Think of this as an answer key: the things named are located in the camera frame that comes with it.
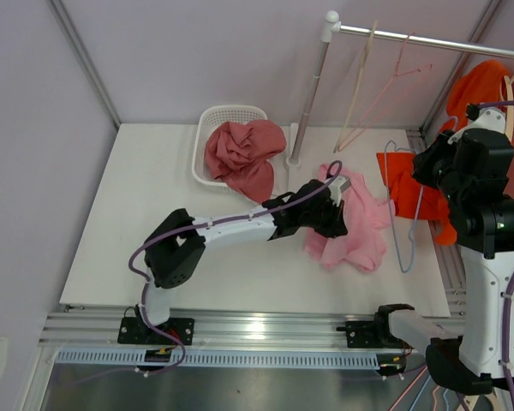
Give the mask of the orange t shirt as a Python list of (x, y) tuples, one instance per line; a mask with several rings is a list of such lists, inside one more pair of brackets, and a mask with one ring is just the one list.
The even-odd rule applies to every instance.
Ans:
[[(506, 66), (496, 60), (486, 60), (461, 77), (451, 89), (445, 113), (447, 121), (442, 131), (463, 128), (468, 124), (468, 104), (499, 101), (505, 89), (505, 78), (510, 74)], [(447, 201), (436, 188), (422, 187), (412, 176), (412, 159), (409, 152), (379, 152), (376, 158), (383, 182), (395, 207), (395, 215), (404, 218), (440, 222), (441, 231), (435, 242), (442, 246), (453, 245), (457, 233), (449, 222)]]

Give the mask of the light pink tank top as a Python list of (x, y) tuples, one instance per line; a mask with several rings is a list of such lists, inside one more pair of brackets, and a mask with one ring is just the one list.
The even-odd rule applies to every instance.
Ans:
[(304, 250), (327, 269), (347, 263), (363, 272), (376, 271), (387, 251), (381, 230), (391, 226), (392, 202), (375, 199), (362, 174), (343, 168), (340, 176), (350, 180), (350, 187), (343, 193), (343, 218), (348, 234), (326, 238), (308, 229)]

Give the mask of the dark pink t shirt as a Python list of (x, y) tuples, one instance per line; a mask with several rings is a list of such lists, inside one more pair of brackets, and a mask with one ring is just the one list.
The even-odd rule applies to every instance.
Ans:
[(213, 179), (262, 203), (270, 199), (275, 181), (270, 159), (286, 146), (283, 130), (269, 120), (224, 122), (209, 137), (204, 161)]

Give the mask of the beige plastic hanger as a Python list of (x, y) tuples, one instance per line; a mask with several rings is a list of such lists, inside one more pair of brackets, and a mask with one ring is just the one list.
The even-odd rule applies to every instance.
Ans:
[(356, 76), (356, 80), (355, 80), (355, 84), (354, 84), (354, 88), (353, 88), (353, 92), (352, 92), (352, 97), (350, 100), (350, 105), (347, 110), (344, 124), (341, 128), (341, 132), (339, 133), (338, 140), (335, 143), (335, 146), (333, 148), (334, 153), (337, 153), (340, 151), (340, 146), (344, 142), (344, 136), (345, 136), (346, 130), (347, 130), (350, 120), (352, 118), (354, 108), (356, 107), (356, 102), (357, 102), (359, 91), (360, 91), (361, 84), (362, 84), (363, 74), (365, 72), (365, 67), (367, 64), (369, 53), (371, 51), (371, 48), (373, 47), (374, 35), (377, 30), (378, 23), (379, 22), (377, 20), (374, 21), (372, 28), (370, 30), (370, 34), (368, 36), (367, 43), (365, 44), (365, 46), (361, 52), (357, 76)]

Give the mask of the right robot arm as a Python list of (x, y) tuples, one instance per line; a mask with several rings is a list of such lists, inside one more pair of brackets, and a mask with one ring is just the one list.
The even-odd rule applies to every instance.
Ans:
[(382, 346), (407, 343), (424, 355), (433, 381), (474, 396), (514, 395), (514, 199), (505, 194), (514, 148), (486, 128), (445, 131), (413, 159), (413, 178), (437, 188), (466, 278), (464, 332), (456, 335), (409, 305), (381, 306), (373, 336)]

